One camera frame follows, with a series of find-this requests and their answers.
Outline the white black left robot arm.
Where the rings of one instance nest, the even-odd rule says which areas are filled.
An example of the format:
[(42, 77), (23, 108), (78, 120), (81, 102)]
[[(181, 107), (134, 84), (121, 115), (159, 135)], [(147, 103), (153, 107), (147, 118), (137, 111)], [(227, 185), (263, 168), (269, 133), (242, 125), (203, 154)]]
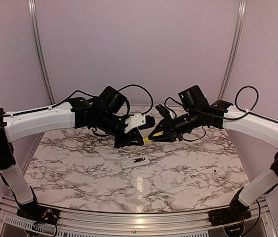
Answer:
[(13, 144), (26, 137), (60, 129), (94, 128), (113, 136), (114, 147), (142, 146), (143, 129), (155, 126), (148, 112), (117, 115), (128, 99), (110, 86), (99, 96), (88, 99), (70, 95), (63, 101), (31, 110), (5, 112), (0, 108), (0, 176), (11, 190), (18, 205), (18, 215), (40, 222), (56, 222), (59, 210), (38, 203), (33, 188), (27, 183), (16, 158)]

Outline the yellow handled screwdriver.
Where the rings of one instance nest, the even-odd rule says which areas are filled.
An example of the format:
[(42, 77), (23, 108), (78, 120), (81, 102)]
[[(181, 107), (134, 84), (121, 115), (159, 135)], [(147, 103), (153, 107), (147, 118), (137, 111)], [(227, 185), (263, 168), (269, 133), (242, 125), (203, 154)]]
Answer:
[(162, 136), (163, 132), (157, 132), (153, 135), (149, 135), (143, 138), (143, 142), (144, 144), (149, 143), (149, 142), (157, 142), (158, 141), (158, 137)]

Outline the white remote control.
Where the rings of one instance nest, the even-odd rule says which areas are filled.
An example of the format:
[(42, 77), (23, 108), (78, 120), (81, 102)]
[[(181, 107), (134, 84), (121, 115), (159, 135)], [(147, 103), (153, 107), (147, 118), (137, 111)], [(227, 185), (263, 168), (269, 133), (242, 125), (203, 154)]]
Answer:
[(120, 161), (122, 169), (135, 168), (148, 164), (150, 164), (150, 159), (146, 157), (125, 158)]

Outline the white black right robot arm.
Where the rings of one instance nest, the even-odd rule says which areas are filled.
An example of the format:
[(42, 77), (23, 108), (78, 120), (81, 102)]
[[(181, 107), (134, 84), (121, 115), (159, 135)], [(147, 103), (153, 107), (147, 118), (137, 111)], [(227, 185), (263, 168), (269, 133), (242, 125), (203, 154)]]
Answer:
[(224, 129), (232, 141), (244, 166), (249, 172), (260, 171), (249, 184), (241, 188), (226, 209), (211, 211), (210, 218), (217, 221), (226, 216), (236, 221), (259, 197), (278, 185), (278, 120), (243, 110), (226, 101), (209, 105), (206, 100), (182, 105), (186, 114), (172, 118), (167, 108), (157, 106), (163, 119), (149, 135), (152, 141), (174, 142), (200, 126)]

